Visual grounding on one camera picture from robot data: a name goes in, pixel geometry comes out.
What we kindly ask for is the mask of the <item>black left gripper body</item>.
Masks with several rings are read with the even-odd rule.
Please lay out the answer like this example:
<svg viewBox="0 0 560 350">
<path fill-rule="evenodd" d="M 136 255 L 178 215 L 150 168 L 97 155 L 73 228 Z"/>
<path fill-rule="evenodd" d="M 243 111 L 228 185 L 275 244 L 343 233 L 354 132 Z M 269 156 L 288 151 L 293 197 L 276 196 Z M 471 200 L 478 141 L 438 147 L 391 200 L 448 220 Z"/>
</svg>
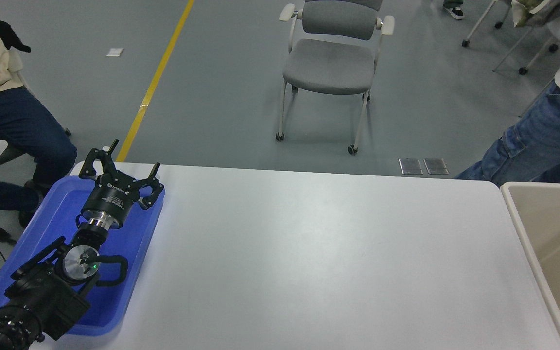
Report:
<svg viewBox="0 0 560 350">
<path fill-rule="evenodd" d="M 133 189 L 137 179 L 121 171 L 106 172 L 96 178 L 95 188 L 81 210 L 87 220 L 111 217 L 111 228 L 122 228 L 140 191 Z"/>
</svg>

